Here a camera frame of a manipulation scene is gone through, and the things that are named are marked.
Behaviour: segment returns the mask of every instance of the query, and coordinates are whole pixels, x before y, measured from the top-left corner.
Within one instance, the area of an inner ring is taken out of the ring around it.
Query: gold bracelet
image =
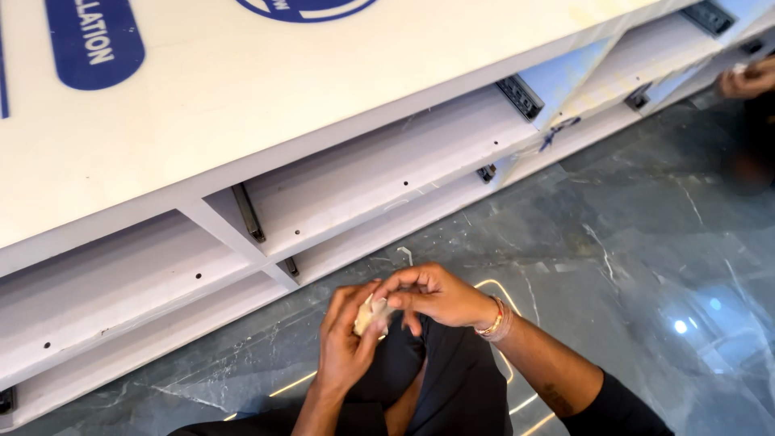
[[[494,333],[498,329],[498,327],[501,326],[501,322],[503,321],[503,302],[501,301],[501,299],[499,299],[496,296],[490,296],[490,298],[494,299],[495,302],[498,305],[498,316],[495,317],[495,322],[491,326],[489,326],[488,328],[486,328],[484,330],[477,330],[477,328],[475,327],[474,328],[474,333],[476,333],[476,334],[490,334],[490,333]]]

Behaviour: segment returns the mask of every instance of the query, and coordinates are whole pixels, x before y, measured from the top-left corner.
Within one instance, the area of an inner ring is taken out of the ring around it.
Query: blue circular logo
[[[288,22],[340,19],[364,10],[377,0],[237,0],[258,15]]]

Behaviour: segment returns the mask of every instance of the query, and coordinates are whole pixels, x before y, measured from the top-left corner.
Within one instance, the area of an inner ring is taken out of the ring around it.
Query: tattoo
[[[554,383],[547,383],[543,386],[543,395],[546,397],[549,407],[554,409],[558,415],[569,417],[574,414],[574,409],[570,403],[554,390]]]

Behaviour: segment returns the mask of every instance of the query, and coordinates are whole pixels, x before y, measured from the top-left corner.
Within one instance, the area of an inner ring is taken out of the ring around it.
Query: grey marble floor
[[[331,291],[407,266],[401,246],[471,283],[497,281],[523,316],[619,377],[678,434],[775,434],[775,195],[735,196],[716,173],[742,138],[742,106],[692,101],[13,434],[163,435],[299,398],[308,380],[267,396],[315,371]],[[515,434],[567,434],[500,363]]]

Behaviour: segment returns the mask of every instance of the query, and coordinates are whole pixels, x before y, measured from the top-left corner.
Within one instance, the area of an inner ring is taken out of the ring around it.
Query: hand
[[[446,326],[479,330],[498,317],[498,305],[492,298],[435,262],[394,272],[374,292],[375,299],[383,297],[391,307],[404,310],[404,322],[415,336],[422,332],[415,311]]]
[[[358,307],[379,284],[375,280],[334,291],[329,310],[320,324],[320,363],[315,388],[323,396],[344,398],[374,360],[377,338],[382,335],[386,322],[373,322],[362,337],[353,334],[353,323]]]
[[[745,71],[718,76],[719,93],[728,99],[754,99],[775,88],[775,57],[751,64]]]

